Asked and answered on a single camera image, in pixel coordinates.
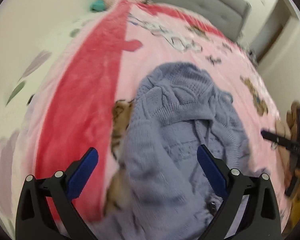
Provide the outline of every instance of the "metal screw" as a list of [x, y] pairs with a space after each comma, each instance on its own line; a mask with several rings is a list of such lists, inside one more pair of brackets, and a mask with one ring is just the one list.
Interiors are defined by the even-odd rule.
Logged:
[[275, 143], [275, 142], [272, 142], [271, 143], [271, 150], [276, 150], [277, 149], [277, 147], [278, 147], [278, 144], [277, 143]]
[[238, 176], [240, 174], [240, 171], [237, 170], [237, 169], [232, 169], [231, 174], [234, 175], [234, 176]]
[[33, 179], [33, 176], [32, 175], [28, 175], [27, 177], [26, 177], [26, 181], [31, 181]]
[[262, 174], [262, 178], [263, 178], [264, 180], [268, 180], [268, 179], [269, 179], [269, 175], [266, 174], [266, 173], [263, 173], [263, 174]]
[[62, 175], [63, 175], [63, 171], [57, 171], [57, 172], [54, 174], [54, 176], [55, 176], [56, 178], [61, 178]]
[[212, 216], [215, 216], [215, 214], [217, 213], [217, 208], [216, 208], [216, 204], [213, 201], [208, 203], [207, 208], [208, 208], [210, 214]]

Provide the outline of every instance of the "brown teddy bear print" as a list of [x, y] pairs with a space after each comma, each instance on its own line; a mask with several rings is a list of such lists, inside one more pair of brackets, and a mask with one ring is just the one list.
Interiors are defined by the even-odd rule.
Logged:
[[267, 106], [266, 102], [264, 101], [264, 99], [261, 99], [259, 97], [259, 94], [258, 94], [257, 90], [254, 88], [250, 79], [243, 78], [242, 76], [240, 76], [240, 79], [243, 82], [243, 84], [245, 84], [248, 87], [248, 89], [252, 95], [253, 104], [257, 110], [258, 115], [263, 116], [264, 113], [268, 114], [268, 106]]

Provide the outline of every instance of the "sweater button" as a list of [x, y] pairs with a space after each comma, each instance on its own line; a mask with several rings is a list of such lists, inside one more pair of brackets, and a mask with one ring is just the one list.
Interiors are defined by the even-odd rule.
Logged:
[[215, 216], [217, 213], [216, 204], [214, 202], [208, 203], [208, 210], [212, 216]]

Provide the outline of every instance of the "yellow object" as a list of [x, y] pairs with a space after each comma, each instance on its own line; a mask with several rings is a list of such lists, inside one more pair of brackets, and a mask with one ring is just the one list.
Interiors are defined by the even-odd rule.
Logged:
[[291, 220], [291, 223], [292, 223], [292, 228], [294, 228], [295, 225], [300, 220], [300, 200], [297, 200], [297, 197], [295, 197], [293, 199], [293, 202], [292, 202], [290, 220]]

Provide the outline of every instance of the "bed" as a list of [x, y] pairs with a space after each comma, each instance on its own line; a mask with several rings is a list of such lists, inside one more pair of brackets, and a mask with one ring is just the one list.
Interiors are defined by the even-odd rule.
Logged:
[[[250, 139], [249, 168], [269, 173], [284, 228], [290, 202], [283, 197], [281, 160], [260, 136], [261, 128], [274, 130], [278, 110], [245, 52], [234, 43], [250, 5], [244, 0], [151, 1], [154, 4], [117, 0], [108, 11], [81, 19], [53, 64], [47, 46], [20, 78], [0, 124], [0, 179], [7, 182], [0, 181], [0, 196], [7, 194], [0, 198], [0, 216], [9, 219], [12, 230], [24, 178], [64, 170], [91, 146], [98, 149], [99, 163], [73, 203], [86, 222], [102, 218], [106, 189], [117, 169], [109, 147], [111, 108], [117, 100], [133, 99], [139, 82], [171, 61], [207, 70], [216, 85], [232, 95]], [[41, 85], [27, 85], [34, 80]], [[256, 110], [250, 85], [258, 100], [264, 100], [267, 113]], [[18, 120], [14, 125], [12, 118]], [[3, 169], [9, 170], [4, 176]]]

